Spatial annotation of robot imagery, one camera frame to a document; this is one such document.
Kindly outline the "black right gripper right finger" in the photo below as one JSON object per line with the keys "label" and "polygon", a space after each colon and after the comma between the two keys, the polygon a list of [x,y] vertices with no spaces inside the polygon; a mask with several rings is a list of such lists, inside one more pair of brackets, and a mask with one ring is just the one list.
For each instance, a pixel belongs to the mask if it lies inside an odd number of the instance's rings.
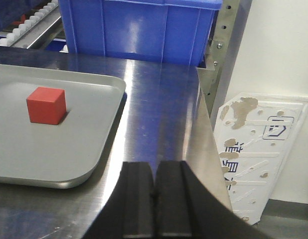
{"label": "black right gripper right finger", "polygon": [[261,239],[220,203],[184,161],[162,161],[156,172],[156,232],[160,239]]}

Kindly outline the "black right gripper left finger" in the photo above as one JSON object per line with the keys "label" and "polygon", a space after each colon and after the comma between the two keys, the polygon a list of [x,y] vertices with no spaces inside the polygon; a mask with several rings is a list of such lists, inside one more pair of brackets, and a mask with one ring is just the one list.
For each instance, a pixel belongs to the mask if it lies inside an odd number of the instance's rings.
{"label": "black right gripper left finger", "polygon": [[153,239],[153,188],[148,163],[124,162],[112,194],[83,238]]}

